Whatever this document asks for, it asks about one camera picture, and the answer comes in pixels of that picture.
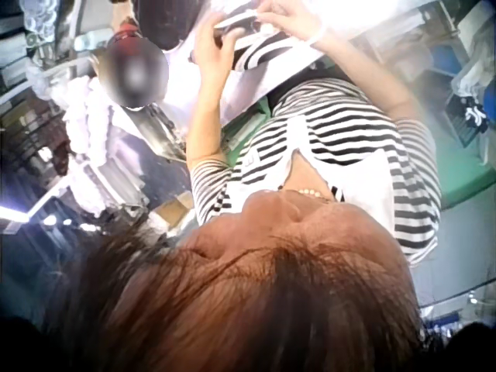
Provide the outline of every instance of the striped shirt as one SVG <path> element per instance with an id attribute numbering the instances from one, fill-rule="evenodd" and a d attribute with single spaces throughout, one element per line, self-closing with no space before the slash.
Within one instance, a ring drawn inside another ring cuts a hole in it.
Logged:
<path id="1" fill-rule="evenodd" d="M 302 140 L 321 162 L 345 167 L 384 151 L 394 196 L 394 237 L 411 264 L 436 247 L 441 195 L 430 131 L 415 120 L 393 122 L 359 88 L 332 78 L 307 81 L 289 91 L 274 108 L 273 118 L 244 146 L 234 167 L 207 160 L 192 170 L 200 224 L 234 212 L 228 186 L 262 189 L 267 175 L 292 151 L 288 123 L 294 117 L 305 118 Z M 247 168 L 253 151 L 257 165 Z M 346 201 L 346 191 L 338 197 L 337 189 L 329 187 L 338 201 Z"/>

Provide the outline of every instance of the pearl necklace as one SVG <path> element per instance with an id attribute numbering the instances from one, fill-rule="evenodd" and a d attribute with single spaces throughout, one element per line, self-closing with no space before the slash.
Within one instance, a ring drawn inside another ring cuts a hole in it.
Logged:
<path id="1" fill-rule="evenodd" d="M 303 190 L 303 189 L 302 189 L 302 190 L 298 190 L 298 192 L 299 192 L 300 194 L 303 194 L 303 195 L 311 195 L 311 196 L 315 196 L 316 198 L 320 198 L 320 197 L 321 197 L 320 192 L 315 191 L 315 190 L 312 190 L 312 189 L 310 189 L 310 190 L 309 190 L 309 189 L 307 189 L 307 188 L 306 188 L 306 189 L 304 189 L 304 190 Z"/>

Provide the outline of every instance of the person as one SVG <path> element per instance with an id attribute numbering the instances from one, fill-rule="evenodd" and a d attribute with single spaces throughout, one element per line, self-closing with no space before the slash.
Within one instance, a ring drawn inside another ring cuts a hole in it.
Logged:
<path id="1" fill-rule="evenodd" d="M 321 28 L 299 0 L 258 9 L 301 40 Z M 201 90 L 187 143 L 201 226 L 176 247 L 136 230 L 88 248 L 63 275 L 43 334 L 72 370 L 435 370 L 409 264 L 437 244 L 434 141 L 396 78 L 328 30 L 340 70 L 273 91 L 273 118 L 234 167 L 219 102 L 239 30 L 200 26 Z"/>

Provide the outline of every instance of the woman's hand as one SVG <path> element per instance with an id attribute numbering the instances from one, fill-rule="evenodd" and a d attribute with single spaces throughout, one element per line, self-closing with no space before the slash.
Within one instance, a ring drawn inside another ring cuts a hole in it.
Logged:
<path id="1" fill-rule="evenodd" d="M 307 41 L 320 32 L 322 22 L 302 0 L 264 0 L 257 10 L 261 22 Z"/>
<path id="2" fill-rule="evenodd" d="M 198 28 L 195 41 L 195 63 L 200 67 L 201 88 L 220 99 L 227 77 L 233 67 L 234 46 L 243 29 L 234 29 L 222 39 L 222 47 L 215 44 L 214 26 L 226 15 L 212 13 Z"/>

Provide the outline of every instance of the black and white striped top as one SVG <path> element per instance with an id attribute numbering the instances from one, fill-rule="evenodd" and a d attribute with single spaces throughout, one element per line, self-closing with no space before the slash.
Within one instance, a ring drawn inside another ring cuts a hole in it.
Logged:
<path id="1" fill-rule="evenodd" d="M 359 88 L 332 78 L 307 81 L 292 89 L 274 108 L 273 116 L 245 145 L 235 167 L 207 160 L 191 172 L 200 224 L 222 213 L 236 212 L 230 186 L 264 189 L 264 180 L 271 177 L 268 174 L 288 151 L 292 152 L 288 123 L 303 117 L 306 126 L 300 126 L 305 127 L 301 140 L 322 164 L 345 167 L 378 151 L 385 153 L 394 200 L 392 233 L 412 264 L 437 245 L 441 195 L 435 144 L 422 123 L 407 119 L 393 122 Z M 248 167 L 251 160 L 247 157 L 254 153 L 256 166 Z M 336 193 L 336 188 L 329 186 Z M 346 190 L 338 200 L 341 198 L 346 200 Z"/>

